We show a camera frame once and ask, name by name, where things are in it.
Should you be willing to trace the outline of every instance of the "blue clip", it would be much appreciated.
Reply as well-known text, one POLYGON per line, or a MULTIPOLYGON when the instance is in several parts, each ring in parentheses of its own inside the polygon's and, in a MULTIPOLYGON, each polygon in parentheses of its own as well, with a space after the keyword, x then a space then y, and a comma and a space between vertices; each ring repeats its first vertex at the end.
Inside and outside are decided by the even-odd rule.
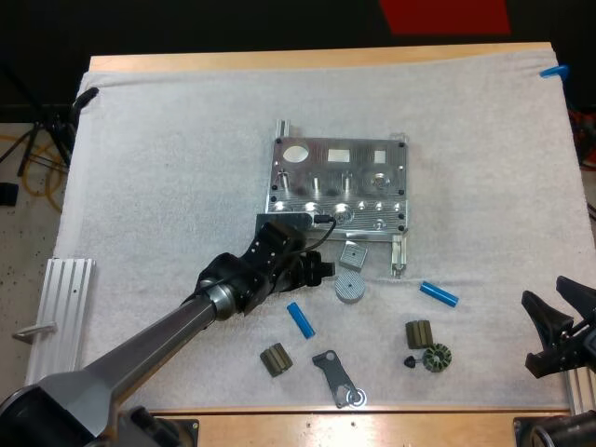
POLYGON ((569 65, 557 65, 556 67, 550 67, 546 70, 540 72, 540 77, 552 77, 552 76, 560 76, 561 80, 567 79, 569 75, 569 65))
POLYGON ((305 314, 303 314, 302 310, 300 310, 300 307, 298 307, 298 304, 292 301, 290 305, 288 305, 287 309, 306 339, 315 335, 315 330, 306 319, 305 314))
POLYGON ((420 291, 423 291, 433 298, 437 298, 442 303, 450 305, 451 307, 455 307, 459 301, 459 298, 457 298, 455 295, 451 295, 449 292, 439 289, 437 286, 433 286, 426 281, 420 284, 420 291))

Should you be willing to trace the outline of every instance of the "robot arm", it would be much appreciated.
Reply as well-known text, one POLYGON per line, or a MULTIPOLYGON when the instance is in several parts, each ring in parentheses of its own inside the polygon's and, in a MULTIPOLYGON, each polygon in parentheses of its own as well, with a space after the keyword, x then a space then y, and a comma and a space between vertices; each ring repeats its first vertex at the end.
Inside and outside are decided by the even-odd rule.
MULTIPOLYGON (((317 218, 332 223, 328 236, 333 218, 317 218)), ((171 425, 144 409, 118 415, 119 406, 214 320, 247 315, 273 292, 317 286, 332 276, 333 263, 323 263, 313 247, 305 248, 304 235, 292 227, 266 223, 244 255, 216 257, 178 309, 83 370, 52 374, 8 398, 0 406, 0 445, 183 445, 171 425)))

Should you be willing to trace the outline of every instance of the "wooden table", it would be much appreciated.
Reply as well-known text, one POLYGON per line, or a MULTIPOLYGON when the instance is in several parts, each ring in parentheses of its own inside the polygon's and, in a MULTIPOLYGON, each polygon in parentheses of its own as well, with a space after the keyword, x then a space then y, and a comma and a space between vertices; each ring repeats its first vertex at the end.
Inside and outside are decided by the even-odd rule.
MULTIPOLYGON (((194 70, 355 67, 438 61, 493 53, 550 48, 549 43, 479 44, 267 51, 246 53, 94 56, 92 72, 180 72, 194 70)), ((568 409, 478 407, 334 407, 180 409, 157 413, 196 417, 201 447, 375 445, 513 446, 513 418, 569 414, 568 409)))

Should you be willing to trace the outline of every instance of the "aluminum plate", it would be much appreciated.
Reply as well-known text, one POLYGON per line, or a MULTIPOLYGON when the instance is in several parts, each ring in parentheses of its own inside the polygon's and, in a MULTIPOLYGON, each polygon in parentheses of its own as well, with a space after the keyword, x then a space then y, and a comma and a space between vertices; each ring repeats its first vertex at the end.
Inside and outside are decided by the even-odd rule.
MULTIPOLYGON (((334 239, 392 241, 408 228, 407 140, 276 138, 266 212, 337 220, 334 239)), ((315 227, 318 233, 327 226, 315 227)))
POLYGON ((34 336, 25 385, 34 384, 49 374, 78 369, 88 285, 94 264, 91 259, 47 261, 36 325, 55 322, 56 331, 34 336))

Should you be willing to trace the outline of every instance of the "blue cylinder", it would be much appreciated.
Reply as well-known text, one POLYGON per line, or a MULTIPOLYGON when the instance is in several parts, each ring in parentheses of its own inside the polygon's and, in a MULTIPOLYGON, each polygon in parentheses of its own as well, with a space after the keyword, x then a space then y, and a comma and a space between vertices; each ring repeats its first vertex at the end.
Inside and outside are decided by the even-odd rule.
POLYGON ((420 284, 420 291, 423 291, 427 295, 430 295, 442 303, 450 305, 451 307, 455 307, 459 301, 459 298, 457 298, 455 295, 451 295, 449 292, 439 289, 437 286, 433 286, 426 281, 420 284))
POLYGON ((298 307, 298 304, 292 301, 290 305, 288 305, 287 309, 288 312, 290 312, 291 317, 294 318, 294 321, 300 328, 300 331, 302 331, 302 334, 305 338, 310 338, 315 335, 315 330, 306 319, 305 314, 303 314, 302 310, 300 310, 300 307, 298 307))

